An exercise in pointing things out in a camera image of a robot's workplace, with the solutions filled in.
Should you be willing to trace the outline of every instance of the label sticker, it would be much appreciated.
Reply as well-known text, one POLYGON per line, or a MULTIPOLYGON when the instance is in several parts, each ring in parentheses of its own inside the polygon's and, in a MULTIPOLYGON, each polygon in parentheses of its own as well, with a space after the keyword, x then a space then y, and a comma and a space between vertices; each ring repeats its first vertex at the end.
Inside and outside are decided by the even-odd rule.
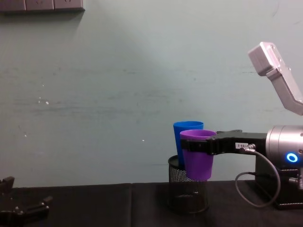
POLYGON ((247 147, 248 143, 236 143, 236 149, 247 147))

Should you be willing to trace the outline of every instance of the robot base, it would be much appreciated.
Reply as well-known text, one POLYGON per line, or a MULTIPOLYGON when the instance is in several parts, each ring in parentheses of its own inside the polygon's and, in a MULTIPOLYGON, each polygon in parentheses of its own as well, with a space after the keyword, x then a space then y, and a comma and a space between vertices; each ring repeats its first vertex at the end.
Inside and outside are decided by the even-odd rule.
MULTIPOLYGON (((261 198, 272 198, 276 192, 276 179, 272 169, 260 157, 256 157, 256 178, 254 189, 261 198)), ((303 191, 298 186, 288 182, 289 177, 297 178, 297 169, 279 170, 281 191, 274 203, 280 210, 303 209, 303 191)))

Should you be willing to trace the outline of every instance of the black table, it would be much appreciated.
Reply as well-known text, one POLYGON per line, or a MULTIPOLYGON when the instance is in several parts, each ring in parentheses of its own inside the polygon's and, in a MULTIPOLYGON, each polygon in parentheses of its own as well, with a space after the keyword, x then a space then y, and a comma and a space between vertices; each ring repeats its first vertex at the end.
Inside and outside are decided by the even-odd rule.
MULTIPOLYGON (((245 182, 243 193, 261 203, 245 182)), ((24 203, 53 196, 48 220, 29 227, 302 227, 303 210, 257 209, 236 192, 233 181, 208 182, 210 208, 178 215, 167 207, 168 183, 16 188, 24 203)))

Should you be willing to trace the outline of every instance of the black wire mesh cup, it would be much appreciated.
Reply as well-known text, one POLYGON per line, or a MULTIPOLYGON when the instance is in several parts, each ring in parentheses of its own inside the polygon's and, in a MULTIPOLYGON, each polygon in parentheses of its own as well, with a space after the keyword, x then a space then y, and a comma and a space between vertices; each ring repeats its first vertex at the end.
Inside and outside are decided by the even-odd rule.
POLYGON ((169 159, 169 207, 180 214, 195 214, 209 206, 206 182, 186 177, 185 167, 179 165, 178 156, 169 159))

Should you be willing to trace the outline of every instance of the electrical socket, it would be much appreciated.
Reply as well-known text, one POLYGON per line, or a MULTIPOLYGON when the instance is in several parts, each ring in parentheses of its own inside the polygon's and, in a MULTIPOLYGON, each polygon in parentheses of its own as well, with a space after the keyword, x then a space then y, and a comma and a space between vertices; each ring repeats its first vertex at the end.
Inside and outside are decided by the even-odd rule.
POLYGON ((25 0, 0 0, 0 12, 19 12, 25 10, 25 0))
POLYGON ((54 0, 55 9, 84 9, 83 0, 54 0))
POLYGON ((27 11, 54 10, 53 0, 25 0, 27 11))

